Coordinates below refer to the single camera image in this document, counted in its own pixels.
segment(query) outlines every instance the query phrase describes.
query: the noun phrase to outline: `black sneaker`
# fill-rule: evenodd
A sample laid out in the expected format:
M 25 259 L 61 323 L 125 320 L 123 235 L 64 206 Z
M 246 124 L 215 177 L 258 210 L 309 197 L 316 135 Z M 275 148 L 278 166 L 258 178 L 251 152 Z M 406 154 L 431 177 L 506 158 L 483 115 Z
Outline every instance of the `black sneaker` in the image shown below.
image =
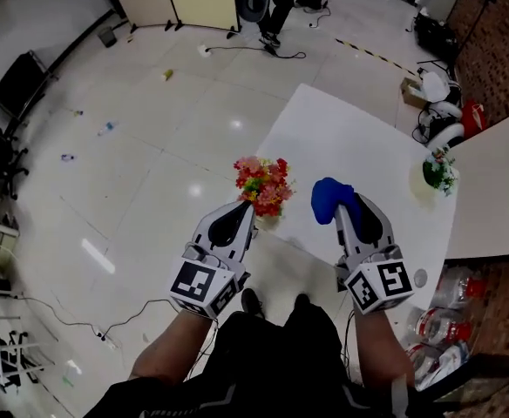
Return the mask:
M 258 297 L 252 288 L 246 288 L 241 293 L 241 306 L 245 313 L 266 319 L 264 312 L 262 311 L 262 302 L 258 300 Z
M 295 298 L 295 309 L 297 308 L 305 308 L 307 305 L 310 305 L 310 299 L 306 293 L 299 293 Z
M 272 48 L 280 48 L 282 43 L 278 40 L 276 34 L 271 34 L 269 32 L 265 32 L 261 35 L 261 43 L 271 46 Z

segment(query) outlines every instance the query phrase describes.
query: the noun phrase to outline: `forearm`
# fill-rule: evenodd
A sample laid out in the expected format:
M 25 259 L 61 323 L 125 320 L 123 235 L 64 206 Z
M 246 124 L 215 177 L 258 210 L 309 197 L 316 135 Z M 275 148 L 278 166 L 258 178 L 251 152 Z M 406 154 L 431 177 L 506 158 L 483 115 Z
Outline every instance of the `forearm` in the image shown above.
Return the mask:
M 415 383 L 410 358 L 396 339 L 384 311 L 362 315 L 356 311 L 357 351 L 363 383 L 377 390 L 390 389 L 405 374 L 408 385 Z
M 183 382 L 211 325 L 210 319 L 181 311 L 134 362 L 131 379 L 159 378 L 169 385 Z

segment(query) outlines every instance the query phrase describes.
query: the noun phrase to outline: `white table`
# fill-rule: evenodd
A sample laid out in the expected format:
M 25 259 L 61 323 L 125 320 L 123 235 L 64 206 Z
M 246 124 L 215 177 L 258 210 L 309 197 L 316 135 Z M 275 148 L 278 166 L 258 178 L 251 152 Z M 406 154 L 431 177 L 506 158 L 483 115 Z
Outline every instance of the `white table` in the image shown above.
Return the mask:
M 421 165 L 429 153 L 354 105 L 300 85 L 256 153 L 286 159 L 296 181 L 272 233 L 335 264 L 342 255 L 336 226 L 316 223 L 311 191 L 324 177 L 353 185 L 389 218 L 411 280 L 419 268 L 428 273 L 426 285 L 409 299 L 426 309 L 445 261 L 457 197 L 457 191 L 445 197 L 425 184 Z

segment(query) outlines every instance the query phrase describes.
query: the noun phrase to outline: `power cord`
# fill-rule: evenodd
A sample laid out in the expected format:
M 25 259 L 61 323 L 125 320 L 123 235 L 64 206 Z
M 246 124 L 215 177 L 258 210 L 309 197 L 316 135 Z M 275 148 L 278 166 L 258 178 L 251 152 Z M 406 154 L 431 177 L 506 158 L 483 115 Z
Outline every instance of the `power cord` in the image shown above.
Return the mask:
M 204 347 L 204 350 L 202 350 L 200 352 L 198 358 L 196 358 L 196 361 L 194 362 L 193 366 L 191 367 L 190 371 L 188 372 L 186 381 L 190 380 L 193 377 L 193 371 L 196 368 L 196 366 L 199 363 L 199 361 L 202 358 L 202 356 L 210 356 L 210 354 L 208 354 L 207 351 L 212 346 L 212 344 L 214 343 L 214 340 L 216 339 L 216 334 L 220 331 L 220 322 L 218 322 L 217 319 L 215 319 L 214 322 L 216 324 L 216 329 L 214 330 L 214 334 L 212 334 L 212 337 L 210 338 L 210 341 L 208 342 L 208 345 L 206 345 Z
M 45 307 L 48 307 L 51 312 L 53 313 L 53 316 L 55 316 L 55 319 L 57 319 L 60 323 L 62 323 L 63 325 L 67 326 L 67 327 L 76 327 L 76 326 L 84 326 L 84 327 L 90 327 L 90 329 L 92 330 L 92 332 L 94 333 L 95 336 L 99 337 L 101 340 L 105 340 L 106 337 L 107 337 L 107 334 L 114 328 L 116 327 L 121 327 L 123 325 L 126 325 L 128 324 L 131 320 L 133 319 L 136 319 L 137 317 L 139 317 L 141 314 L 144 313 L 144 310 L 146 309 L 146 307 L 151 304 L 151 303 L 157 303 L 157 302 L 167 302 L 171 308 L 173 308 L 173 310 L 175 311 L 175 313 L 179 313 L 179 310 L 177 310 L 177 308 L 175 308 L 173 306 L 173 304 L 171 303 L 170 300 L 168 299 L 151 299 L 151 300 L 148 300 L 144 306 L 140 309 L 140 311 L 134 315 L 132 315 L 131 317 L 129 317 L 127 320 L 123 321 L 123 322 L 119 322 L 119 323 L 116 323 L 116 324 L 112 324 L 110 325 L 106 330 L 105 332 L 102 334 L 100 332 L 97 332 L 95 329 L 94 329 L 94 325 L 91 324 L 90 322 L 66 322 L 64 320 L 62 320 L 58 314 L 57 314 L 57 311 L 55 311 L 55 308 L 53 308 L 50 304 L 48 304 L 47 302 L 44 302 L 43 300 L 40 300 L 40 299 L 36 299 L 34 297 L 26 297 L 26 296 L 17 296 L 17 295 L 1 295 L 1 297 L 5 297 L 5 298 L 8 298 L 8 299 L 12 299 L 12 300 L 31 300 L 33 302 L 37 302 L 41 305 L 44 305 Z
M 350 315 L 348 316 L 348 323 L 345 327 L 345 335 L 343 336 L 343 366 L 346 368 L 348 379 L 351 382 L 351 373 L 350 373 L 350 352 L 348 350 L 348 332 L 350 331 L 351 321 L 355 317 L 355 311 L 351 310 Z
M 320 23 L 321 21 L 321 18 L 323 17 L 330 17 L 332 15 L 332 10 L 330 9 L 330 7 L 328 6 L 328 2 L 329 0 L 324 0 L 324 4 L 322 5 L 322 8 L 325 9 L 325 10 L 328 10 L 328 14 L 321 14 L 317 19 L 316 19 L 316 24 L 309 24 L 309 28 L 318 28 L 318 24 Z M 304 8 L 303 9 L 303 12 L 305 14 L 310 14 L 309 11 L 307 11 L 307 8 Z
M 309 24 L 309 28 L 318 28 L 318 24 L 320 23 L 321 21 L 321 18 L 323 17 L 330 17 L 332 15 L 332 11 L 330 10 L 330 7 L 326 6 L 324 8 L 325 10 L 328 10 L 328 14 L 321 14 L 317 19 L 316 19 L 316 24 Z
M 419 114 L 417 115 L 417 127 L 413 129 L 413 131 L 411 132 L 411 137 L 416 140 L 419 144 L 427 144 L 429 142 L 429 140 L 431 138 L 429 138 L 429 135 L 425 134 L 425 132 L 427 131 L 427 129 L 430 129 L 430 126 L 427 126 L 427 125 L 423 125 L 421 124 L 421 115 L 427 111 L 428 113 L 431 112 L 431 111 L 434 111 L 435 113 L 437 113 L 437 116 L 438 118 L 442 118 L 442 116 L 440 115 L 440 113 L 432 108 L 428 108 L 428 109 L 423 109 L 422 111 L 419 112 Z M 420 140 L 420 139 L 417 139 L 415 137 L 415 132 L 416 131 L 419 131 L 419 133 L 421 134 L 421 137 L 424 139 L 424 140 Z
M 304 59 L 307 56 L 307 53 L 304 51 L 299 51 L 293 56 L 280 56 L 274 48 L 270 45 L 264 45 L 263 48 L 254 48 L 252 46 L 211 46 L 206 48 L 204 52 L 209 52 L 211 50 L 253 50 L 253 51 L 266 51 L 270 55 L 274 57 L 278 57 L 280 59 Z

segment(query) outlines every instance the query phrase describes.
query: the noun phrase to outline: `water bottle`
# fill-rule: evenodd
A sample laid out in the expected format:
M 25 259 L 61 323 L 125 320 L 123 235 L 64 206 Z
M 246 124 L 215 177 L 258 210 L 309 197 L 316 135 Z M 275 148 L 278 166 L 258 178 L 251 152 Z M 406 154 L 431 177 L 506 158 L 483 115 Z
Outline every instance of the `water bottle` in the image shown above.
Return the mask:
M 104 136 L 107 132 L 113 130 L 118 123 L 119 122 L 117 121 L 109 121 L 105 123 L 102 129 L 98 131 L 98 136 Z
M 431 305 L 461 309 L 471 299 L 482 299 L 486 287 L 486 280 L 475 278 L 471 269 L 459 266 L 449 268 L 440 277 Z
M 421 342 L 432 346 L 448 347 L 472 335 L 472 324 L 457 311 L 446 308 L 414 309 L 408 327 Z
M 412 344 L 405 349 L 405 352 L 413 364 L 416 382 L 420 382 L 427 374 L 438 368 L 438 358 L 443 353 L 423 343 Z

